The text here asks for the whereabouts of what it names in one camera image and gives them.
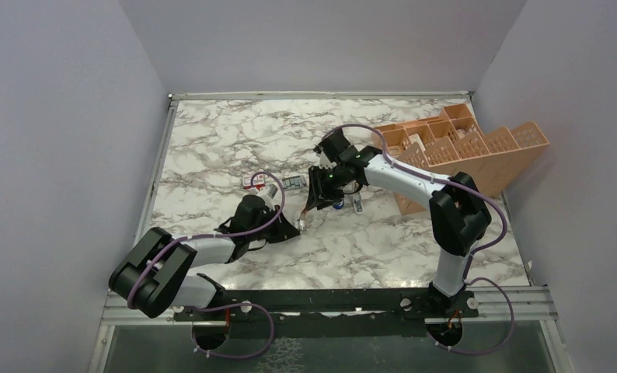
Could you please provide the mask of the white tube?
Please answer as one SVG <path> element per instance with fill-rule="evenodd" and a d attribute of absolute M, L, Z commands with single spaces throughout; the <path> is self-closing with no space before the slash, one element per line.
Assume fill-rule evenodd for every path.
<path fill-rule="evenodd" d="M 362 204 L 361 194 L 359 192 L 352 195 L 352 204 L 356 214 L 363 214 L 364 208 Z"/>

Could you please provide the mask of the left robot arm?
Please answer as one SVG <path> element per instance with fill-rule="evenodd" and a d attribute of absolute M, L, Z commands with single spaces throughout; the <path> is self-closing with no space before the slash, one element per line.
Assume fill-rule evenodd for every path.
<path fill-rule="evenodd" d="M 205 274 L 190 276 L 193 268 L 232 263 L 263 245 L 300 235 L 301 214 L 270 197 L 246 195 L 233 216 L 212 233 L 173 238 L 160 227 L 150 228 L 115 268 L 108 288 L 149 318 L 173 306 L 193 306 L 205 319 L 223 309 L 222 285 Z"/>

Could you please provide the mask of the red white staple box sleeve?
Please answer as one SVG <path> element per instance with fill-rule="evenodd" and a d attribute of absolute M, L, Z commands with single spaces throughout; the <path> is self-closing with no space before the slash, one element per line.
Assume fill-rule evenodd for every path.
<path fill-rule="evenodd" d="M 261 188 L 264 186 L 265 176 L 263 174 L 242 176 L 242 187 L 244 189 Z"/>

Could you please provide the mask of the staple box tray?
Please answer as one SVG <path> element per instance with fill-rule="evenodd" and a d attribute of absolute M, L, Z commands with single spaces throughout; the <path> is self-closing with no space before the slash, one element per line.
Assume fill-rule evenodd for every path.
<path fill-rule="evenodd" d="M 305 177 L 299 175 L 284 177 L 281 182 L 285 190 L 299 190 L 307 186 Z"/>

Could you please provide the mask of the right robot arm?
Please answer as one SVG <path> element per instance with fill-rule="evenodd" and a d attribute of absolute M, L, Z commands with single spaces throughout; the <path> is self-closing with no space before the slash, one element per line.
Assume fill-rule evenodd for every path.
<path fill-rule="evenodd" d="M 486 198 L 466 173 L 455 176 L 429 173 L 394 159 L 386 144 L 357 149 L 339 126 L 314 147 L 319 164 L 308 170 L 305 210 L 322 210 L 345 196 L 345 187 L 373 186 L 390 190 L 425 208 L 433 237 L 441 251 L 434 279 L 428 286 L 428 308 L 446 316 L 458 307 L 466 288 L 465 272 L 472 248 L 491 222 Z"/>

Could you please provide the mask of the small white brown eraser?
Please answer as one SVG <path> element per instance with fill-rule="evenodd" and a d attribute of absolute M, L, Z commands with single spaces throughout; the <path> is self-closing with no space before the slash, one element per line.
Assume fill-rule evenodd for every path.
<path fill-rule="evenodd" d="M 305 230 L 305 224 L 306 224 L 306 211 L 301 211 L 297 215 L 297 228 L 300 232 L 303 232 Z"/>

